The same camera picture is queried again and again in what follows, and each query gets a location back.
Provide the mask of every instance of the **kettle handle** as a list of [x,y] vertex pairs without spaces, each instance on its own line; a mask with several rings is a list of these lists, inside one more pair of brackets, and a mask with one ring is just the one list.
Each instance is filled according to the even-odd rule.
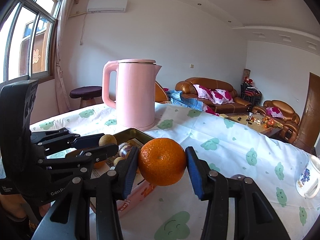
[[116,71],[118,74],[118,61],[108,61],[104,65],[102,74],[102,100],[107,105],[116,109],[116,102],[112,101],[109,97],[109,84],[110,84],[110,73]]

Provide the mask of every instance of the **pink pillow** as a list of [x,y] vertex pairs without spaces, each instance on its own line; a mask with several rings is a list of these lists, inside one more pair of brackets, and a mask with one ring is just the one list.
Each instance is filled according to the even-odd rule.
[[232,96],[230,95],[228,90],[216,89],[216,91],[227,100],[227,103],[234,103]]
[[227,100],[223,97],[222,94],[218,93],[216,90],[211,91],[213,102],[217,105],[226,104]]
[[267,114],[271,115],[272,117],[279,117],[284,119],[283,114],[281,113],[280,109],[277,107],[267,107]]
[[205,99],[212,101],[212,95],[210,93],[210,90],[208,90],[207,88],[200,86],[200,85],[193,85],[193,86],[197,90],[199,98],[205,98]]

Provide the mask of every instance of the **mug handle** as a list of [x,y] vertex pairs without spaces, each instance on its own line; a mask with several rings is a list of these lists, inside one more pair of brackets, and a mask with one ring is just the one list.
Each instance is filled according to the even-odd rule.
[[109,61],[104,65],[102,73],[102,101],[114,109],[116,109],[116,102],[112,101],[109,97],[109,84],[110,84],[110,73],[112,71],[117,72],[118,76],[118,61]]
[[305,195],[306,198],[313,198],[315,195],[317,195],[319,190],[320,190],[320,178],[318,177],[318,186],[317,186],[316,190],[314,191],[314,193],[312,195],[309,195],[308,193],[305,193],[304,195]]

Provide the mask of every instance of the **wooden door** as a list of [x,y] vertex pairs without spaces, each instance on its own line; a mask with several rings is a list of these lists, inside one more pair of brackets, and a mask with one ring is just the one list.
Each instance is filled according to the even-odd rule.
[[300,122],[300,129],[294,143],[298,148],[312,149],[320,131],[320,77],[310,73],[309,88]]

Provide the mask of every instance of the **curtain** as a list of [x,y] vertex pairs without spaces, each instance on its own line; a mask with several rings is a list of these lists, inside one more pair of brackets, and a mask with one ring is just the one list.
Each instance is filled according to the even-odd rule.
[[71,8],[74,3],[78,3],[78,2],[79,0],[62,0],[60,13],[58,17],[57,38],[56,38],[56,59],[55,59],[55,87],[56,87],[58,109],[60,114],[69,112],[71,110],[69,97],[67,95],[64,82],[63,82],[63,71],[61,69],[61,59],[60,59],[61,42],[62,42],[64,28],[71,12]]

